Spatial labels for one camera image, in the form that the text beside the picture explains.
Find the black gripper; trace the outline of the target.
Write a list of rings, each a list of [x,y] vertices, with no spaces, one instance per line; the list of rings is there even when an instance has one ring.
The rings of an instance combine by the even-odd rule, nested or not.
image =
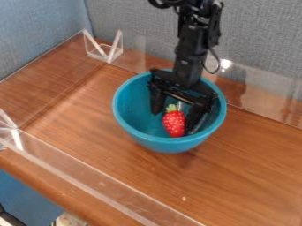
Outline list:
[[[213,106],[216,91],[201,79],[191,87],[184,87],[176,82],[172,72],[159,69],[152,69],[149,72],[147,87],[151,112],[155,115],[161,112],[168,97],[191,105],[185,116],[185,135],[193,134],[203,124],[205,113]]]

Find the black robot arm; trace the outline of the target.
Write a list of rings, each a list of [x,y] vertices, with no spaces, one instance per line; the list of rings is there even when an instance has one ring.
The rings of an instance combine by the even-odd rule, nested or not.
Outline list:
[[[216,0],[147,0],[160,9],[172,8],[177,15],[177,45],[171,71],[152,69],[147,82],[151,112],[164,110],[171,97],[191,107],[185,114],[184,134],[193,133],[203,116],[211,111],[217,95],[201,81],[207,53],[219,59],[213,47],[220,38],[220,16],[224,4]]]

